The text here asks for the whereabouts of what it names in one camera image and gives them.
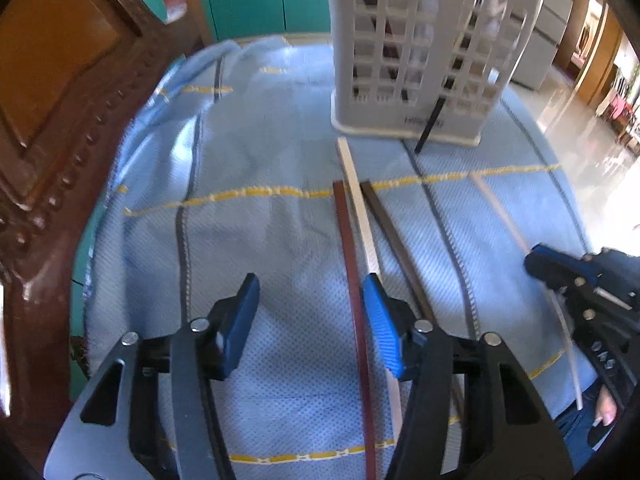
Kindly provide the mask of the person's right hand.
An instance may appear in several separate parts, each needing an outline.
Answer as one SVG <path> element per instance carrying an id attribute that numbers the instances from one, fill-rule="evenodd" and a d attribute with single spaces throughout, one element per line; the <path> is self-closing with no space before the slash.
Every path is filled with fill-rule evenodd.
<path id="1" fill-rule="evenodd" d="M 594 412 L 594 426 L 602 425 L 608 427 L 612 425 L 617 416 L 617 406 L 608 388 L 602 386 L 596 403 Z"/>

